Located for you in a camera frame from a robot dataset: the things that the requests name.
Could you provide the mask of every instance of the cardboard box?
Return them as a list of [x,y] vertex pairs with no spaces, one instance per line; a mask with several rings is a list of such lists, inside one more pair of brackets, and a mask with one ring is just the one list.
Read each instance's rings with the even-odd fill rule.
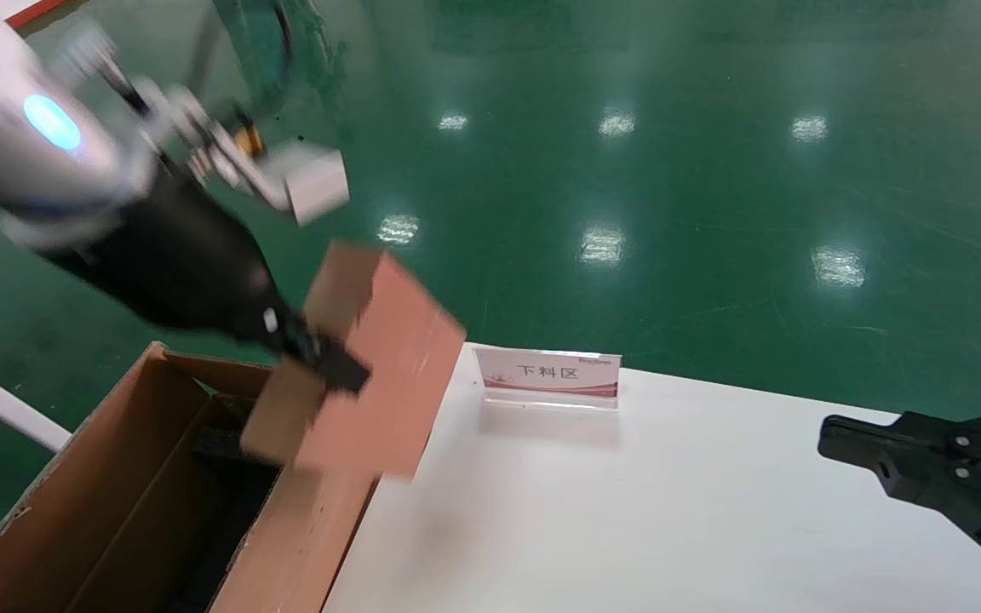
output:
[[[377,468],[417,465],[412,441],[425,445],[463,333],[392,257],[349,245],[328,252],[307,316],[365,358],[371,403],[324,398],[296,364],[272,373],[151,345],[0,523],[0,613],[319,613]],[[357,419],[314,422],[336,409]],[[375,415],[384,426],[362,421]],[[364,450],[397,424],[382,455],[312,451],[319,436]],[[242,431],[289,463],[234,457]],[[234,434],[231,451],[201,451],[214,433]],[[301,468],[304,454],[328,468]]]

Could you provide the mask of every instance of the sign holder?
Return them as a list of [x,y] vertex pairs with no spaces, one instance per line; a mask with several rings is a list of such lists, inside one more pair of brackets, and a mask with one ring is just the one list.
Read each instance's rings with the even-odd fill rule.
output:
[[475,347],[483,403],[565,411],[619,411],[620,356]]

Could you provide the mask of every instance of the green epoxy floor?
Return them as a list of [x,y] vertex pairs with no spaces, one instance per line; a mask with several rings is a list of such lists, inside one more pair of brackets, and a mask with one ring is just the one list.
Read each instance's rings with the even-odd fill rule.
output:
[[[278,52],[266,12],[216,1],[211,101]],[[265,133],[341,148],[352,197],[307,229],[231,199],[291,300],[329,237],[384,239],[472,341],[981,414],[981,0],[327,0],[328,61],[290,5],[315,89]],[[174,82],[214,10],[92,0],[30,40],[94,19],[126,71]],[[0,237],[5,387],[76,427],[155,338],[266,360]],[[0,518],[47,459],[0,424]]]

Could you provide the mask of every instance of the white pipe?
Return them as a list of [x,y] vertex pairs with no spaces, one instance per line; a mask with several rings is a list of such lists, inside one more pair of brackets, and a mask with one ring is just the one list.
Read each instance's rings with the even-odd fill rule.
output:
[[71,437],[69,430],[51,421],[42,412],[28,406],[2,387],[0,387],[0,420],[55,453],[59,453]]

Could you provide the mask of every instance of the white table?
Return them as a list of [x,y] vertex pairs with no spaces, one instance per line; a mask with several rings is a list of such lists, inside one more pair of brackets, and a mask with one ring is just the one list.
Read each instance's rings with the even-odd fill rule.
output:
[[324,612],[981,610],[976,543],[815,450],[826,415],[895,415],[631,370],[611,420],[481,409],[480,388],[466,347]]

